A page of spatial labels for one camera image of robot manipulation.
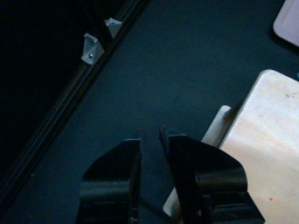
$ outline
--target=wooden block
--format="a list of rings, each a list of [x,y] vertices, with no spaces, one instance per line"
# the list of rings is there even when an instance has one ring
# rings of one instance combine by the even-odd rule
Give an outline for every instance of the wooden block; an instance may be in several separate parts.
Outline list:
[[[299,83],[267,70],[220,148],[241,163],[265,223],[299,221]]]

